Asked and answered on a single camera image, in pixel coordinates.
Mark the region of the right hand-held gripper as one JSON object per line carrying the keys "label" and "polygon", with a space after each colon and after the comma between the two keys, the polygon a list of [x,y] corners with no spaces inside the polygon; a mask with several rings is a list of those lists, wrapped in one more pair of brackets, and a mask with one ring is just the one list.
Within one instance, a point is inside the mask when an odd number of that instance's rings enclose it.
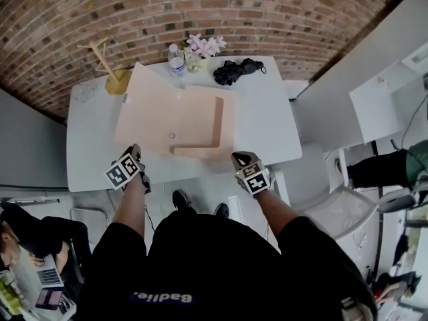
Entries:
{"label": "right hand-held gripper", "polygon": [[252,197],[264,190],[271,189],[269,171],[254,152],[233,152],[231,162],[239,186]]}

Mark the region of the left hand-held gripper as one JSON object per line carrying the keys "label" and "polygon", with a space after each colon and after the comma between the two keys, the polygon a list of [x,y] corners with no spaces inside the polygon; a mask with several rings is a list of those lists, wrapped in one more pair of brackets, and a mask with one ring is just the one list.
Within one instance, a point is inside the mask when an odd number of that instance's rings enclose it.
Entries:
{"label": "left hand-held gripper", "polygon": [[141,152],[138,144],[129,146],[122,157],[113,162],[104,173],[107,181],[114,190],[124,189],[133,178],[139,176],[145,188],[145,193],[151,192],[150,179],[145,173],[145,166],[140,163]]}

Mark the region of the person's left forearm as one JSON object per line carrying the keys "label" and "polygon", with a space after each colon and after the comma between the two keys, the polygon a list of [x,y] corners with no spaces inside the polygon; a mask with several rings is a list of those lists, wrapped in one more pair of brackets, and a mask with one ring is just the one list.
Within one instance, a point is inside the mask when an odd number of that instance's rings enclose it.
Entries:
{"label": "person's left forearm", "polygon": [[145,186],[139,175],[131,180],[123,193],[122,200],[114,214],[113,223],[120,223],[144,236]]}

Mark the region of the person's left black shoe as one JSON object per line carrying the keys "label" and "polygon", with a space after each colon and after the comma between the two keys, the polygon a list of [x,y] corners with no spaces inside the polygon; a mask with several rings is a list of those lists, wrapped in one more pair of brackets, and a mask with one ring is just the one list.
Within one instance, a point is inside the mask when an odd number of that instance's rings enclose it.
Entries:
{"label": "person's left black shoe", "polygon": [[195,213],[187,195],[181,190],[175,190],[172,195],[172,202],[175,209],[183,213]]}

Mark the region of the wooden branch stand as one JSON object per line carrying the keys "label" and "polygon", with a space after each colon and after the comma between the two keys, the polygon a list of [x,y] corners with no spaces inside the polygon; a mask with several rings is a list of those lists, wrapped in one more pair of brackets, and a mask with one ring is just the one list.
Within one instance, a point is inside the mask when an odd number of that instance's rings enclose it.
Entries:
{"label": "wooden branch stand", "polygon": [[105,90],[109,95],[119,96],[126,92],[132,74],[123,65],[118,64],[113,67],[108,62],[106,59],[106,41],[106,38],[99,41],[90,41],[86,45],[78,44],[77,48],[89,49],[95,54],[99,61],[95,70],[108,74]]}

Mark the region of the clear plastic object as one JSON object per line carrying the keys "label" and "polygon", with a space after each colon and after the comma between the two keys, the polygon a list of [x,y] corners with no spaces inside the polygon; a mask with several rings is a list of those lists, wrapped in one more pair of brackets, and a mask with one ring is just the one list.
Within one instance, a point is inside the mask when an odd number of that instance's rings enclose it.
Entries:
{"label": "clear plastic object", "polygon": [[88,84],[78,84],[72,90],[73,99],[80,103],[86,103],[96,95],[96,89]]}

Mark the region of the black folded umbrella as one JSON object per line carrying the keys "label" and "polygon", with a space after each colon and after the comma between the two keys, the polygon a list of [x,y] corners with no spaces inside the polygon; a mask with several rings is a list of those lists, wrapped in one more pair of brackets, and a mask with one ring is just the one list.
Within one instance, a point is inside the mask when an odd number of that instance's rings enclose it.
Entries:
{"label": "black folded umbrella", "polygon": [[231,86],[240,77],[253,74],[257,71],[263,74],[267,73],[263,62],[245,58],[241,63],[237,64],[236,62],[226,60],[223,66],[213,72],[213,78],[221,86]]}

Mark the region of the clear plastic water bottle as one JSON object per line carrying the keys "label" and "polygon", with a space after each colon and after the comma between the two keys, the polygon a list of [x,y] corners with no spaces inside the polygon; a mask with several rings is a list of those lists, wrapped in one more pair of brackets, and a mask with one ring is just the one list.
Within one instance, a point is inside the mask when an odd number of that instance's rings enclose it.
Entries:
{"label": "clear plastic water bottle", "polygon": [[181,79],[185,75],[185,59],[177,44],[169,46],[168,62],[173,77]]}

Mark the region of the person's black clothing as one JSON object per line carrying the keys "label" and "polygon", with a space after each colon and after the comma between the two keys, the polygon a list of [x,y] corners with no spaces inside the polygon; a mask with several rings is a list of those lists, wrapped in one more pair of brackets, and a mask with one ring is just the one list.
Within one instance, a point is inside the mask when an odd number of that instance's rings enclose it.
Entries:
{"label": "person's black clothing", "polygon": [[76,321],[342,321],[345,299],[378,314],[354,262],[309,218],[273,247],[234,220],[175,211],[150,247],[128,226],[107,228]]}

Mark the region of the grey chair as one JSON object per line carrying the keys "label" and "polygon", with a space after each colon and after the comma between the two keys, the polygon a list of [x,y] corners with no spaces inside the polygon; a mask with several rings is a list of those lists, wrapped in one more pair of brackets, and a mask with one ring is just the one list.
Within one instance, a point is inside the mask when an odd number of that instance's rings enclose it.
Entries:
{"label": "grey chair", "polygon": [[350,188],[342,148],[324,154],[318,144],[305,144],[292,174],[292,207],[336,240],[354,233],[377,212],[376,203]]}

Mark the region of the pink flowers in pot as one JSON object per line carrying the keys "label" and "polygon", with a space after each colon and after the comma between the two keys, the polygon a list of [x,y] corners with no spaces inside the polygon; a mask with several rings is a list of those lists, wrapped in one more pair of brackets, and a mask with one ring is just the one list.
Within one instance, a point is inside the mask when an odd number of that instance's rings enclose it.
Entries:
{"label": "pink flowers in pot", "polygon": [[206,69],[210,58],[225,49],[227,42],[223,36],[202,38],[201,34],[190,35],[183,48],[183,55],[188,72],[194,74]]}

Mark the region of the white shelf unit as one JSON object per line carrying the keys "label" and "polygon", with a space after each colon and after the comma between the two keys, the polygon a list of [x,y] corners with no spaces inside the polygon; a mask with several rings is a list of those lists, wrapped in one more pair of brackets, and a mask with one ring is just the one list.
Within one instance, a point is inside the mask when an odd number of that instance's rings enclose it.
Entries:
{"label": "white shelf unit", "polygon": [[428,0],[403,0],[293,102],[300,136],[327,152],[404,128],[393,94],[428,74]]}

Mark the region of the silver laptop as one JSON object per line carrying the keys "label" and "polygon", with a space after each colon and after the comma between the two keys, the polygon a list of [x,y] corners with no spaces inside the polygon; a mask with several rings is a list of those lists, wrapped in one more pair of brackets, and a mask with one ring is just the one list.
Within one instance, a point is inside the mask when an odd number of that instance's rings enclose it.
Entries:
{"label": "silver laptop", "polygon": [[64,283],[56,267],[56,262],[52,254],[43,259],[43,265],[37,267],[37,276],[42,288],[63,288]]}

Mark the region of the dark tablet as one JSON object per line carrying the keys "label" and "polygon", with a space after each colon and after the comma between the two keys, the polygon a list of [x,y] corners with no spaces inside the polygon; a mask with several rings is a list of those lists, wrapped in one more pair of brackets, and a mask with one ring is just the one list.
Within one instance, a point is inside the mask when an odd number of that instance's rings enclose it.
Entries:
{"label": "dark tablet", "polygon": [[37,297],[35,307],[43,310],[57,310],[62,295],[62,288],[43,288]]}

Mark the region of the beige waist pouch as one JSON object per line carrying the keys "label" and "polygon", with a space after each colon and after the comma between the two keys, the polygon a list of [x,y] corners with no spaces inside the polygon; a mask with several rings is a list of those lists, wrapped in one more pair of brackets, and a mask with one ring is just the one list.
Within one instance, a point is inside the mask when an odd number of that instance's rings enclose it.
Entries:
{"label": "beige waist pouch", "polygon": [[342,321],[374,321],[370,308],[355,298],[343,299],[341,306]]}

